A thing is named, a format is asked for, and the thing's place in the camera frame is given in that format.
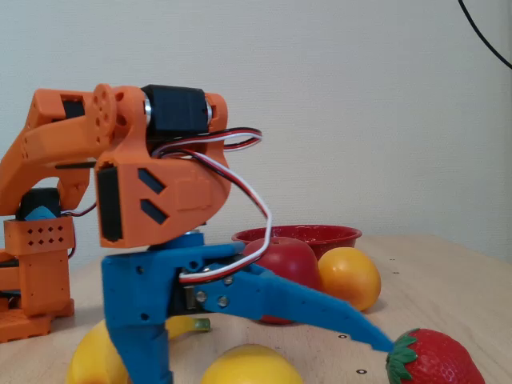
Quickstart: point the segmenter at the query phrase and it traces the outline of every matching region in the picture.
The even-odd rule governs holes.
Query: table surface
[[[375,261],[382,293],[367,316],[395,339],[425,327],[459,340],[486,382],[512,382],[512,265],[434,236],[364,236],[357,248]],[[99,262],[72,273],[74,318],[58,319],[53,333],[0,344],[0,382],[64,383],[71,356],[103,317]],[[245,343],[274,348],[306,384],[387,384],[385,358],[369,346],[311,326],[264,326],[220,314],[213,331],[170,345],[177,384],[198,384],[222,352]]]

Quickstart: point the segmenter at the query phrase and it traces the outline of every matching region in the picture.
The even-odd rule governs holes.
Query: white wall
[[[507,0],[466,1],[509,57]],[[456,0],[43,3],[0,11],[1,153],[38,87],[201,87],[226,98],[231,126],[264,130],[229,160],[277,224],[438,234],[510,255],[510,70]],[[261,224],[235,191],[207,231],[223,241]],[[76,226],[75,266],[105,253],[95,215]]]

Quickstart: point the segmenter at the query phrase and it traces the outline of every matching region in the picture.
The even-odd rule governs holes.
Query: screw
[[[218,298],[217,301],[218,306],[220,306],[221,308],[226,308],[229,303],[230,301],[226,296],[221,296],[220,298]]]
[[[226,284],[227,286],[230,286],[231,284],[233,284],[233,276],[228,276],[227,278],[224,278],[224,284]]]
[[[200,290],[198,292],[198,294],[195,295],[195,299],[198,301],[198,302],[205,302],[206,299],[208,298],[208,296],[206,295],[205,292],[203,292],[202,290]]]

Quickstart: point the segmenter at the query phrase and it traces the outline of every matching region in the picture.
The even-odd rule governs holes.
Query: red apple
[[[244,255],[252,254],[263,245],[260,238],[247,244]],[[256,262],[274,272],[277,276],[287,278],[314,290],[322,290],[322,280],[318,272],[318,262],[313,250],[296,238],[271,238],[263,256]],[[271,324],[291,324],[290,320],[263,316],[262,322]]]

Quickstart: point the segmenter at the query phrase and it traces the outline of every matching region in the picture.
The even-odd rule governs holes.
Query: banana
[[[169,340],[191,331],[210,330],[208,318],[175,316],[167,319]],[[105,320],[80,341],[71,359],[66,384],[127,384],[128,372],[110,340]]]

